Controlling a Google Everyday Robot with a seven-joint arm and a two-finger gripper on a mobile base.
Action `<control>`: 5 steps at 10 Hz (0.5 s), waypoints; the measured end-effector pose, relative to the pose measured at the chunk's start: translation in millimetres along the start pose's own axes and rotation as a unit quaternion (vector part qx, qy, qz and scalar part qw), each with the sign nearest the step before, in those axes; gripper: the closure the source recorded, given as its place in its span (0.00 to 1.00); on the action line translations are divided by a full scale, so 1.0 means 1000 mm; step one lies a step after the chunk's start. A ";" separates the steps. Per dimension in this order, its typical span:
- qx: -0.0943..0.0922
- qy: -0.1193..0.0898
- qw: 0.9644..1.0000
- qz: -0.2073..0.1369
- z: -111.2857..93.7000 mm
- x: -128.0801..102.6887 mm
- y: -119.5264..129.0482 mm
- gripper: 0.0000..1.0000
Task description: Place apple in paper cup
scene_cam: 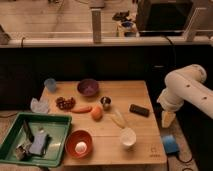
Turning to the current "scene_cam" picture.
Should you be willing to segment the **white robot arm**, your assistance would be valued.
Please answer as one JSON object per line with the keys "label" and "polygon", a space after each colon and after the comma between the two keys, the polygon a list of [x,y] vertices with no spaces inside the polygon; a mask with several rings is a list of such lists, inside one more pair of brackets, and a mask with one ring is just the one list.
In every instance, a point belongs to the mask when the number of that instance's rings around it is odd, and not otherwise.
{"label": "white robot arm", "polygon": [[176,112],[187,101],[213,119],[213,90],[204,86],[207,73],[198,64],[169,72],[164,79],[166,87],[157,102],[161,105],[161,125],[168,128],[176,118]]}

